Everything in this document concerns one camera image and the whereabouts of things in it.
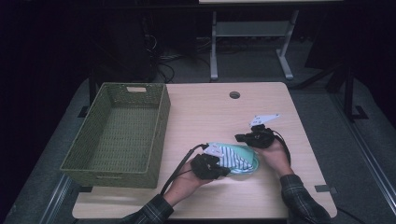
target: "person's right hand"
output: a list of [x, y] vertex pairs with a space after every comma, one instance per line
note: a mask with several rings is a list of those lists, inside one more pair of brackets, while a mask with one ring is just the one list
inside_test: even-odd
[[264, 157], [265, 162], [276, 171], [279, 177], [283, 175], [294, 174], [293, 170], [289, 165], [286, 152], [282, 144], [277, 139], [275, 139], [273, 144], [268, 148], [252, 148], [259, 155], [262, 155]]

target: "dark background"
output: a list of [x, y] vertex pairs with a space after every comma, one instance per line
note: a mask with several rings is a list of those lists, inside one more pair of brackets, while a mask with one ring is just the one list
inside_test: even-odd
[[[210, 35], [209, 12], [157, 12], [142, 25], [146, 13], [104, 14], [72, 6], [69, 1], [0, 2], [0, 221], [83, 80], [95, 73], [98, 83], [150, 82], [155, 62], [144, 48], [144, 33], [188, 54], [194, 53], [196, 36]], [[302, 10], [297, 24], [304, 26], [296, 26], [293, 39], [315, 40], [309, 67], [325, 69], [345, 59], [396, 127], [394, 9], [387, 1], [374, 1], [354, 10]], [[262, 19], [261, 13], [249, 12], [220, 16]]]

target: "folded fabric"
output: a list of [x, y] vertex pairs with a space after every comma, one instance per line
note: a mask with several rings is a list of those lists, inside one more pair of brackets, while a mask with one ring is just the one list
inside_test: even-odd
[[220, 157], [218, 165], [229, 168], [231, 174], [251, 174], [259, 167], [256, 153], [248, 146], [209, 143], [211, 144], [216, 144], [222, 151], [223, 156]]

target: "floor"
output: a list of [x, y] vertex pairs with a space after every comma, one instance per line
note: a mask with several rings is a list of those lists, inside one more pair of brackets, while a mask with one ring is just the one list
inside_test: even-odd
[[[246, 40], [233, 43], [219, 51], [217, 82], [279, 81], [293, 86], [320, 72], [305, 68], [304, 62], [312, 46], [309, 41], [290, 44], [287, 59], [293, 80], [282, 75], [275, 50], [282, 39], [273, 41]], [[165, 52], [165, 58], [175, 55]], [[166, 80], [173, 83], [209, 82], [209, 53], [202, 51], [199, 58], [181, 57], [165, 62], [161, 69]], [[396, 131], [375, 105], [370, 92], [355, 80], [354, 105], [360, 105], [369, 119], [351, 123], [342, 112], [343, 90], [336, 94], [325, 91], [329, 77], [325, 77], [303, 90], [292, 90], [290, 95], [297, 108], [306, 134], [318, 159], [332, 197], [338, 207], [334, 224], [396, 223], [396, 211], [390, 206], [396, 186]], [[164, 82], [158, 75], [154, 82]], [[30, 223], [117, 223], [117, 220], [77, 220], [72, 216], [79, 186], [63, 176], [59, 167], [71, 145], [83, 118], [79, 118], [83, 106], [89, 104], [88, 81], [81, 83], [64, 117], [49, 140], [39, 162], [27, 180], [20, 196], [9, 212], [5, 224]], [[378, 178], [377, 161], [383, 176]], [[245, 220], [237, 223], [262, 223]]]

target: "gray carpet floor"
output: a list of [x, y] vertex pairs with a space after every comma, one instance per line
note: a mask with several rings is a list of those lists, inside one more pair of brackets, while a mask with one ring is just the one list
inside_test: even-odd
[[[287, 59], [295, 75], [287, 81], [275, 55], [276, 46], [281, 42], [249, 44], [247, 48], [233, 54], [219, 54], [218, 82], [282, 81], [288, 86], [298, 84], [314, 74], [318, 69], [305, 68], [304, 63], [311, 43], [292, 42]], [[199, 55], [200, 59], [181, 58], [167, 63], [175, 70], [173, 82], [209, 82], [209, 53]], [[163, 67], [166, 75], [171, 70]], [[306, 134], [318, 159], [320, 169], [327, 184], [332, 188], [332, 197], [337, 207], [358, 217], [364, 223], [396, 223], [396, 216], [378, 186], [372, 171], [362, 156], [360, 144], [350, 131], [350, 123], [339, 110], [343, 93], [330, 95], [324, 90], [328, 81], [325, 77], [300, 91], [290, 91]], [[163, 82], [160, 75], [154, 82]], [[375, 105], [370, 92], [355, 82], [354, 105], [361, 105], [369, 119], [357, 120], [356, 127], [367, 146], [381, 165], [389, 182], [396, 185], [396, 131], [389, 124], [381, 110]], [[79, 186], [69, 183], [62, 204], [54, 210], [53, 219], [43, 219], [52, 193], [63, 176], [59, 167], [78, 132], [83, 119], [78, 118], [81, 108], [89, 104], [88, 81], [81, 83], [58, 128], [51, 137], [39, 162], [27, 180], [6, 224], [30, 223], [116, 223], [117, 220], [75, 220], [71, 211], [78, 196]], [[334, 224], [359, 223], [341, 210], [333, 219]], [[237, 223], [260, 223], [260, 221], [239, 221]]]

